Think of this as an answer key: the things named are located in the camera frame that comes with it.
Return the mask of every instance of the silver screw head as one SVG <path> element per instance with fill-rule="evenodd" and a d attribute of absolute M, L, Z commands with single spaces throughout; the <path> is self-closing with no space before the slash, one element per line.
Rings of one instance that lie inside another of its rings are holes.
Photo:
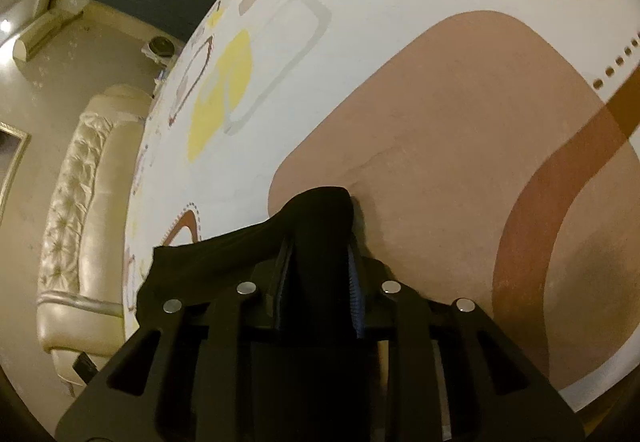
<path fill-rule="evenodd" d="M 256 288 L 257 287 L 255 286 L 255 283 L 253 281 L 242 281 L 242 283 L 240 283 L 236 287 L 236 290 L 238 291 L 238 294 L 246 296 L 249 294 L 253 294 Z"/>
<path fill-rule="evenodd" d="M 400 289 L 402 287 L 400 286 L 398 281 L 393 281 L 392 279 L 390 279 L 389 281 L 385 281 L 382 284 L 382 292 L 384 292 L 385 294 L 397 294 L 398 292 L 400 292 Z"/>
<path fill-rule="evenodd" d="M 470 299 L 463 297 L 456 301 L 456 308 L 461 312 L 473 312 L 476 309 L 476 304 Z"/>
<path fill-rule="evenodd" d="M 164 310 L 168 314 L 173 314 L 182 308 L 182 303 L 179 299 L 170 299 L 164 302 L 162 305 L 162 310 Z"/>

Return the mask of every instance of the tufted sofa back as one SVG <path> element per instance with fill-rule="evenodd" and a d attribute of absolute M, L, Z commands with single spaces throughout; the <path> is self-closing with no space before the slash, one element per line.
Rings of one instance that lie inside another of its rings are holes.
<path fill-rule="evenodd" d="M 105 362 L 124 342 L 124 228 L 150 102 L 146 92 L 124 85 L 94 96 L 51 197 L 38 275 L 38 339 L 71 382 L 77 382 L 69 367 L 79 352 Z"/>

